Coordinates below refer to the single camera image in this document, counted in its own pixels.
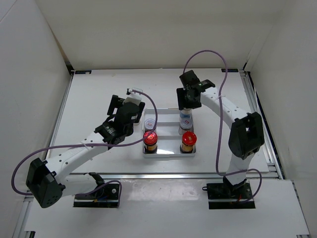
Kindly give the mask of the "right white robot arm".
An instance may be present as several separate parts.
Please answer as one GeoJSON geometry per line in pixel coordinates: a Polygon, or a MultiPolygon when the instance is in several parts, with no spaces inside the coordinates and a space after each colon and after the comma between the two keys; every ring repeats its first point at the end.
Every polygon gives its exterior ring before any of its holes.
{"type": "Polygon", "coordinates": [[[179,109],[206,106],[230,129],[228,146],[232,156],[226,173],[222,174],[222,192],[226,197],[234,198],[246,182],[251,160],[264,144],[262,117],[257,112],[249,113],[235,105],[221,94],[214,83],[208,79],[201,81],[192,70],[179,78],[183,85],[176,90],[179,109]]]}

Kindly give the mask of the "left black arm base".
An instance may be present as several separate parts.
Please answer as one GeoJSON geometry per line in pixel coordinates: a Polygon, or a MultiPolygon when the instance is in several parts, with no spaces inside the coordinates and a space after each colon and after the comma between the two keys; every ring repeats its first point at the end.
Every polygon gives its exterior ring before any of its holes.
{"type": "Polygon", "coordinates": [[[89,173],[96,184],[93,192],[86,195],[75,195],[75,208],[119,208],[122,183],[119,180],[104,181],[97,173],[89,173]]]}

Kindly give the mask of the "white-lid small jar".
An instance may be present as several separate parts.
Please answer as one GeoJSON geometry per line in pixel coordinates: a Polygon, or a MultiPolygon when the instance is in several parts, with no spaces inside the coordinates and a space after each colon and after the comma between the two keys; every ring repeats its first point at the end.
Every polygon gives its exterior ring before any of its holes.
{"type": "Polygon", "coordinates": [[[179,125],[179,134],[183,135],[188,131],[192,131],[193,128],[193,121],[191,118],[182,118],[179,125]]]}
{"type": "Polygon", "coordinates": [[[155,120],[154,119],[146,119],[144,121],[144,132],[152,131],[155,129],[155,120]]]}

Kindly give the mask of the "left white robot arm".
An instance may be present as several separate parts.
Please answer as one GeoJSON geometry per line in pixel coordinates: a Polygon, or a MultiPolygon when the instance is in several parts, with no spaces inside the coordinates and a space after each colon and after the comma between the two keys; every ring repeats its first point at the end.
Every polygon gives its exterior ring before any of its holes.
{"type": "Polygon", "coordinates": [[[77,178],[69,175],[78,167],[99,154],[114,147],[123,147],[123,141],[131,136],[134,124],[139,122],[145,103],[143,92],[129,89],[122,99],[113,95],[107,119],[75,145],[64,145],[66,151],[42,161],[34,159],[29,166],[26,186],[41,208],[48,208],[60,198],[69,195],[90,195],[99,198],[104,192],[104,182],[96,173],[77,178]]]}

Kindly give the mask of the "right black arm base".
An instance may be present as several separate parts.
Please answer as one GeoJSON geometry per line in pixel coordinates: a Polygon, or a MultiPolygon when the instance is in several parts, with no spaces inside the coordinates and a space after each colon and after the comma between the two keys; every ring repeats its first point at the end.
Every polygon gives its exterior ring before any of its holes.
{"type": "Polygon", "coordinates": [[[255,209],[252,189],[247,182],[231,192],[223,183],[207,183],[202,187],[207,192],[210,210],[255,209]]]}

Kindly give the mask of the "red-lid sauce jar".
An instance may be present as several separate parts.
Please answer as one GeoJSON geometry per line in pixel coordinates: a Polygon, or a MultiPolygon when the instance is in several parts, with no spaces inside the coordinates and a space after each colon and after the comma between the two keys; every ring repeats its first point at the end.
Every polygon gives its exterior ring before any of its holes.
{"type": "Polygon", "coordinates": [[[195,133],[187,131],[182,135],[182,142],[180,145],[181,153],[193,153],[195,145],[197,142],[197,137],[195,133]]]}
{"type": "Polygon", "coordinates": [[[155,132],[147,131],[144,133],[144,150],[146,154],[155,153],[158,149],[158,136],[155,132]]]}

